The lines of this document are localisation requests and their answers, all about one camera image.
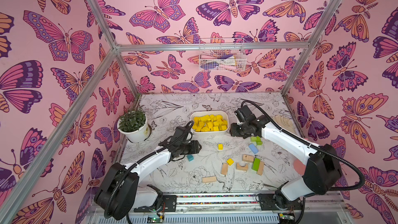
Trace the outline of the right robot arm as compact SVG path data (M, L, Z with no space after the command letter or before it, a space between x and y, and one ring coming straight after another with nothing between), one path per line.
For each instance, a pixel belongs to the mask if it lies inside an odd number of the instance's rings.
M363 173L349 161L339 157L331 145L319 146L281 127L258 104L244 100L235 111L236 123L231 124L230 135L239 138L258 136L273 142L294 155L305 165L299 178L280 186L274 193L279 205L301 197L325 195L328 191L352 191L365 184ZM341 164L351 168L359 177L353 186L335 186L342 177Z

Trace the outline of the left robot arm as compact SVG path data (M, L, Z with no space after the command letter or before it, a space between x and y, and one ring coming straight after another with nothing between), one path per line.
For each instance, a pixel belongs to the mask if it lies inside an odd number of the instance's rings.
M177 127L174 135L138 161L126 165L115 163L110 167L94 196L94 202L104 210L105 219L121 220L132 209L142 207L150 212L164 208L164 193L154 185L143 185L142 181L161 166L199 153L202 146L192 140L193 125L194 122L189 121Z

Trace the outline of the light green block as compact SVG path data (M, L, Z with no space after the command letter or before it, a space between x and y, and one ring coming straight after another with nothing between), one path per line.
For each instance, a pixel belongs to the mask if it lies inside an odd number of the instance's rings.
M251 142L255 143L256 146L261 146L263 144L261 138L259 136L252 136L250 138Z

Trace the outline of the blue block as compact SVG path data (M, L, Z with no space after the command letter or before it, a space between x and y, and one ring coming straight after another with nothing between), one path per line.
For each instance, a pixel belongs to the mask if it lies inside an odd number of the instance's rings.
M259 152L258 148L254 144L249 144L248 147L253 152L253 154L257 154Z

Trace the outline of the white plastic bin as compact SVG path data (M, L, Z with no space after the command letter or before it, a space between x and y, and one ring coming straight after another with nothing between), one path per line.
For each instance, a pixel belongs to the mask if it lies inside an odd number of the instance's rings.
M191 129L193 133L201 136L223 135L230 128L229 118L223 111L195 112L190 120L194 122Z

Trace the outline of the small natural wood block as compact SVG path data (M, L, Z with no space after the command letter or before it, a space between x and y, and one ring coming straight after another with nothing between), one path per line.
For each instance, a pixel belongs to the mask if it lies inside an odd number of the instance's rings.
M247 163L253 163L255 160L254 156L243 154L242 160Z

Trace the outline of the long natural wood block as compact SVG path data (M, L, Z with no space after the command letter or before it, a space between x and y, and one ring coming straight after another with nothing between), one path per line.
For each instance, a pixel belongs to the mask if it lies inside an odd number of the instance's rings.
M207 183L213 183L216 182L217 178L215 176L209 176L209 177L203 177L202 178L202 183L207 184Z

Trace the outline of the natural wood block upright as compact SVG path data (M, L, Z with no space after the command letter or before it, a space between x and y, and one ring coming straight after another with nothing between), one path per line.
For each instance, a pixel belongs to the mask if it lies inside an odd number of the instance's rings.
M221 168L221 175L226 176L228 174L228 168L229 165L227 163L223 163Z

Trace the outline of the beige work glove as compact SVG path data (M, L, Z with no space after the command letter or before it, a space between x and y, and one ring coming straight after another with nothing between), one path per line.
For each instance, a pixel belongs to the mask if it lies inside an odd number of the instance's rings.
M296 134L295 128L294 128L294 123L283 116L274 116L273 120L282 128L286 129L287 131Z

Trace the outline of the green rectangular block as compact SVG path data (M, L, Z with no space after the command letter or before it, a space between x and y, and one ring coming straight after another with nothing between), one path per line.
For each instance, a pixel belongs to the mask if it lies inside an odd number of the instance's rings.
M253 163L252 163L252 170L254 170L254 171L257 172L258 169L259 169L259 167L260 167L260 162L261 162L260 159L255 158L254 161L253 161Z

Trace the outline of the natural wood arch block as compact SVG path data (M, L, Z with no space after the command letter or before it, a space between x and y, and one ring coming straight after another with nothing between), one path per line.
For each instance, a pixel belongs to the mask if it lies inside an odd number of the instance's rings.
M240 163L237 163L237 164L236 164L236 169L237 169L238 171L247 172L248 169L249 169L249 165L248 165L248 164L241 165Z

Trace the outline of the tan wood block right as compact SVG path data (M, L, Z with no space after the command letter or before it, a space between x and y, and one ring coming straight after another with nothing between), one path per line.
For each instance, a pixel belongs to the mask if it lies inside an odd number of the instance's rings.
M264 162L260 161L259 168L257 170L257 174L261 176L263 174L263 170L264 170Z

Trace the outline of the potted green plant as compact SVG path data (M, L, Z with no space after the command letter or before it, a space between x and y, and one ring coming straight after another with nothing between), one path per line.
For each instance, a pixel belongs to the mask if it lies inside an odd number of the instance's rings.
M142 110L133 110L122 115L117 128L131 143L141 143L151 135L148 119Z

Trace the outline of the pink watering can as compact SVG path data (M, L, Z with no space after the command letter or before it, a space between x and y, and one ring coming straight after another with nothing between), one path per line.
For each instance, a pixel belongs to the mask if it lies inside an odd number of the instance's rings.
M304 165L299 159L294 160L293 167L299 175L301 175L301 176L304 175L306 165Z

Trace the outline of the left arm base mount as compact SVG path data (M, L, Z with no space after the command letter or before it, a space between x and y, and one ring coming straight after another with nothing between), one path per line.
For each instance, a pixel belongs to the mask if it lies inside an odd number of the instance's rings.
M157 197L151 206L142 206L135 208L135 213L158 213L158 212L175 212L177 205L176 195L163 195Z

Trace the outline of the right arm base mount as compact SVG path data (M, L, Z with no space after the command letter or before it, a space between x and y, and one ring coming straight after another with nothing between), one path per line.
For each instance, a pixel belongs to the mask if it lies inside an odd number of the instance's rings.
M289 201L286 200L282 195L257 194L256 201L260 204L262 211L289 212L302 209L302 201L300 199Z

